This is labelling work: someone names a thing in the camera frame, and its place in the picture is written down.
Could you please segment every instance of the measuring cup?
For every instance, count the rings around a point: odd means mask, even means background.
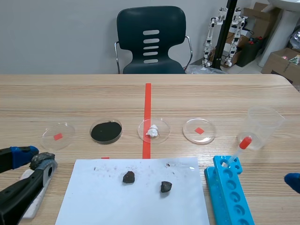
[[[237,138],[241,142],[245,137],[251,137],[252,142],[248,148],[258,150],[266,144],[268,138],[284,120],[284,117],[274,109],[263,106],[251,107]]]

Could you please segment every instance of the cotton ball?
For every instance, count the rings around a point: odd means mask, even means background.
[[[152,125],[148,132],[146,133],[147,136],[150,136],[150,137],[157,137],[158,136],[158,128],[156,125]]]

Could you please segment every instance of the white paper sheet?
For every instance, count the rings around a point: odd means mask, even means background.
[[[197,158],[77,160],[56,225],[101,224],[209,225]]]

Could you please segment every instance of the blue test tube rack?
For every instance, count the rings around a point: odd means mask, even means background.
[[[255,225],[238,174],[243,172],[238,158],[229,168],[222,166],[230,156],[215,156],[214,167],[204,170],[217,225]]]

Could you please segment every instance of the pipette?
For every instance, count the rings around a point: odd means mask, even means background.
[[[236,157],[237,157],[244,149],[246,149],[246,147],[248,147],[249,144],[251,144],[251,142],[252,142],[251,137],[245,137],[245,138],[243,139],[243,141],[241,141],[241,143],[239,144],[238,150],[235,152],[234,155],[232,155],[232,156],[230,157],[230,159],[227,161],[227,163],[224,165],[224,167],[229,167],[230,163],[232,163],[232,162],[236,159]]]

